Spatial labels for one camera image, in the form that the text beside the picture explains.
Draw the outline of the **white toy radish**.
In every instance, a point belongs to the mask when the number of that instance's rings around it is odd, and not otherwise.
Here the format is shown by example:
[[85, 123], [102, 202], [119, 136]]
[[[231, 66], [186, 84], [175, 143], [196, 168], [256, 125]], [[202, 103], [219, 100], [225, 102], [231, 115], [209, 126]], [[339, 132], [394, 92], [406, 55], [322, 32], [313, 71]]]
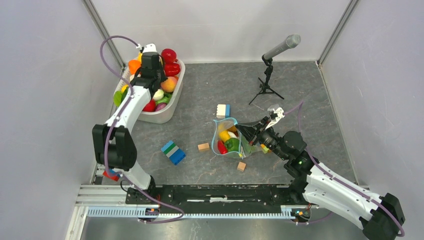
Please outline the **white toy radish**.
[[237, 135], [234, 132], [231, 131], [227, 131], [228, 135], [230, 136], [230, 138], [238, 138]]

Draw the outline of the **green toy bell pepper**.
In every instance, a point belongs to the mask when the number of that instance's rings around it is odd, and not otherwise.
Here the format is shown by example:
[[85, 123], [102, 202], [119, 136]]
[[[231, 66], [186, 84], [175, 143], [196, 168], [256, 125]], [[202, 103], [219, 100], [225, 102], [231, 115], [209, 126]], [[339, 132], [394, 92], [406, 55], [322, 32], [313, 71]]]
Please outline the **green toy bell pepper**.
[[230, 138], [225, 142], [225, 146], [227, 147], [229, 153], [238, 152], [240, 149], [240, 140], [238, 138]]

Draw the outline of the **clear zip top bag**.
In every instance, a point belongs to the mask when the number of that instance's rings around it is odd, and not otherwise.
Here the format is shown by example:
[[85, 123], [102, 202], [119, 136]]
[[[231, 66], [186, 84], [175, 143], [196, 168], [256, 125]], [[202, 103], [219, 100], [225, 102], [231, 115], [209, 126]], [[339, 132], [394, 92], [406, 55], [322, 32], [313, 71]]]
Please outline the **clear zip top bag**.
[[243, 159], [253, 153], [261, 152], [260, 145], [250, 145], [246, 138], [236, 129], [237, 120], [233, 117], [214, 120], [215, 131], [211, 149], [218, 156]]

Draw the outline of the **small red toy chili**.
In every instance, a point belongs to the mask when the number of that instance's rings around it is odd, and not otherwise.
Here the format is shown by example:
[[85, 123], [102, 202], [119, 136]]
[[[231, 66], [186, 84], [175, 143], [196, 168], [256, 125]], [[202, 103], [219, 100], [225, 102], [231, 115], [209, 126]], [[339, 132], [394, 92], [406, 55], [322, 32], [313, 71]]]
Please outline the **small red toy chili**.
[[224, 141], [222, 141], [222, 140], [219, 140], [217, 142], [217, 149], [218, 149], [218, 151], [221, 155], [225, 155], [225, 154], [229, 153], [229, 150], [227, 149]]

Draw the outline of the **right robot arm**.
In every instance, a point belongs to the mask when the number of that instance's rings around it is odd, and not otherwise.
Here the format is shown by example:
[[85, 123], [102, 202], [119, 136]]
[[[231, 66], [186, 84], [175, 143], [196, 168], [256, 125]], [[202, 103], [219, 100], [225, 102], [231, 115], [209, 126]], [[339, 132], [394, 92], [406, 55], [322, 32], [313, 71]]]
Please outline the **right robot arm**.
[[404, 237], [405, 215], [399, 199], [386, 193], [381, 196], [356, 185], [312, 156], [298, 131], [283, 136], [270, 126], [269, 117], [256, 122], [238, 123], [236, 129], [250, 145], [265, 145], [286, 163], [293, 177], [288, 187], [289, 199], [324, 207], [362, 230], [369, 240], [394, 240]]

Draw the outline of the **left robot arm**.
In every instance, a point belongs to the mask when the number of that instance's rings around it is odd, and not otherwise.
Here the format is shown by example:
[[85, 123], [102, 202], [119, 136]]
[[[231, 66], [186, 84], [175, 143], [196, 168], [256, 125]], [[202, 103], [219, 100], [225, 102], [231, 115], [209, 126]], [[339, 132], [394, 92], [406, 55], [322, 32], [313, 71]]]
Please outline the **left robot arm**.
[[141, 68], [128, 84], [128, 92], [116, 112], [104, 123], [92, 129], [94, 156], [109, 176], [118, 175], [138, 189], [138, 197], [145, 204], [153, 203], [157, 190], [151, 185], [154, 179], [137, 163], [137, 148], [131, 136], [134, 125], [144, 109], [166, 80], [160, 55], [143, 53]]

